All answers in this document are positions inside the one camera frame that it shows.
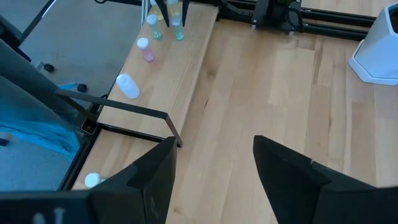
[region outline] metal rod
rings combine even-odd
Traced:
[[[119,133],[119,134],[131,136],[131,137],[135,137],[135,138],[145,139],[145,140],[153,141],[153,142],[159,142],[160,143],[160,142],[162,142],[165,139],[165,138],[154,136],[154,135],[151,135],[151,134],[141,133],[141,132],[138,132],[138,131],[133,131],[133,130],[128,130],[128,129],[124,129],[124,128],[119,128],[119,127],[115,127],[115,126],[107,125],[107,124],[103,124],[102,128],[104,130],[112,131],[114,133]]]
[[[312,24],[308,22],[304,24],[302,32],[357,41],[365,39],[368,34],[368,32],[364,30]]]
[[[372,16],[362,16],[362,15],[348,14],[342,12],[309,9],[304,7],[301,8],[301,14],[304,19],[313,19],[318,21],[334,22],[338,24],[346,24],[346,25],[368,27],[368,28],[370,28],[373,25],[374,21],[376,20],[376,18]]]
[[[165,121],[166,121],[167,125],[169,126],[170,130],[172,131],[173,135],[177,139],[177,146],[182,147],[182,139],[181,139],[180,135],[178,134],[178,131],[175,129],[174,124],[168,115],[167,115]]]
[[[81,112],[83,115],[85,115],[88,119],[90,119],[91,121],[96,121],[98,119],[97,116],[95,116],[94,114],[92,114],[90,111],[86,110],[84,107],[82,107],[82,105],[76,103],[75,100],[67,97],[67,96],[63,96],[63,95],[58,95],[61,99],[63,99],[65,102],[67,102],[71,107],[73,107],[74,109],[76,109],[77,111]]]
[[[99,105],[110,106],[112,108],[117,108],[117,109],[121,109],[121,110],[125,110],[125,111],[130,111],[130,112],[139,113],[139,114],[143,114],[143,115],[147,115],[147,116],[152,116],[155,118],[165,119],[167,117],[167,113],[163,112],[163,111],[153,110],[153,109],[136,106],[136,105],[130,105],[127,103],[121,103],[118,101],[104,99],[104,98],[100,98],[97,96],[90,96],[90,95],[86,95],[86,94],[82,94],[82,93],[77,93],[74,91],[58,89],[58,90],[56,90],[55,93],[58,96],[67,96],[70,98],[84,100],[84,101],[88,101],[91,103],[97,103]]]
[[[101,128],[98,128],[93,135],[86,134],[83,138],[86,141],[83,141],[83,144],[80,146],[79,150],[76,153],[76,156],[73,158],[72,163],[70,164],[67,174],[61,181],[58,190],[70,190],[76,182],[76,179],[83,167],[88,154],[91,151],[91,148],[94,146],[94,143],[100,134]]]
[[[35,16],[33,21],[27,26],[27,28],[24,30],[22,33],[22,37],[20,39],[20,44],[23,43],[23,41],[26,39],[26,37],[35,29],[37,24],[40,22],[40,20],[43,18],[44,14],[47,12],[47,10],[52,6],[55,0],[48,0],[47,3],[43,6],[43,8],[40,10],[40,12]]]

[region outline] white bottle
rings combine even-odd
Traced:
[[[139,96],[139,88],[136,82],[127,73],[118,75],[116,78],[116,84],[118,84],[121,91],[130,99],[135,99]]]
[[[100,176],[97,173],[90,173],[87,174],[85,178],[85,185],[86,187],[95,187],[96,185],[100,184],[102,181],[105,181],[106,179],[102,176]]]

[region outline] black bracket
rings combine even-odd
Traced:
[[[167,114],[166,112],[153,110],[153,109],[149,109],[149,108],[144,108],[144,107],[136,106],[136,105],[130,105],[127,103],[121,103],[118,101],[109,100],[106,98],[100,98],[97,96],[90,96],[90,95],[86,95],[86,94],[78,93],[78,92],[74,92],[74,91],[69,91],[69,90],[58,89],[55,91],[55,94],[57,96],[59,96],[61,99],[63,99],[65,102],[67,102],[70,106],[75,108],[77,111],[79,111],[81,114],[86,116],[87,119],[89,119],[92,122],[96,122],[96,123],[97,123],[97,119],[98,119],[97,115],[93,114],[90,110],[86,110],[84,107],[82,107],[82,105],[75,102],[72,98],[91,102],[91,103],[94,103],[97,105],[109,106],[112,108],[117,108],[117,109],[130,111],[130,112],[137,113],[137,114],[143,114],[146,116],[163,119],[163,120],[165,120],[167,126],[170,128],[171,132],[175,136],[175,138],[177,140],[177,146],[182,147],[181,137],[180,137],[179,133],[177,132],[177,130],[175,129],[175,126],[174,126],[172,120],[170,119],[169,114]],[[148,141],[162,142],[165,139],[163,137],[154,136],[151,134],[141,133],[138,131],[128,130],[128,129],[124,129],[124,128],[119,128],[119,127],[115,127],[115,126],[108,125],[108,124],[101,124],[101,126],[103,129],[105,129],[107,131],[112,131],[115,133],[132,136],[135,138],[141,138],[141,139],[145,139]]]

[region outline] bottle cap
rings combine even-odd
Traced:
[[[130,80],[129,75],[126,73],[123,73],[123,74],[118,75],[118,77],[116,78],[116,83],[118,85],[128,85],[129,80]]]
[[[149,45],[149,41],[147,38],[140,38],[137,40],[137,46],[140,49],[145,49],[148,47],[148,45]]]
[[[173,16],[172,17],[172,25],[173,26],[179,26],[180,24],[181,24],[181,17]]]
[[[94,187],[99,183],[101,183],[101,177],[97,173],[90,173],[85,178],[85,185],[87,187]]]
[[[156,16],[156,15],[151,14],[151,15],[148,15],[148,16],[147,16],[147,23],[148,23],[149,25],[153,25],[153,24],[155,24],[156,22],[157,22],[157,16]]]
[[[167,0],[167,4],[175,4],[178,0]]]

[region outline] white object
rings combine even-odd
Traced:
[[[135,99],[139,96],[139,88],[136,82],[127,73],[118,75],[116,78],[120,90],[130,99]]]
[[[394,32],[389,12],[398,3],[383,8],[366,38],[362,40],[348,64],[364,82],[398,84],[398,34]]]
[[[156,15],[151,14],[151,15],[147,16],[147,23],[149,25],[154,25],[154,24],[156,24],[156,22],[157,22],[157,16]]]
[[[149,45],[149,40],[147,38],[140,38],[137,40],[137,46],[140,49],[145,49]]]
[[[172,25],[179,26],[180,24],[181,24],[181,18],[178,16],[173,16],[172,17]]]
[[[85,185],[87,187],[94,187],[94,186],[100,184],[104,180],[106,180],[106,179],[101,177],[99,174],[90,173],[90,174],[87,174],[87,176],[85,178]]]

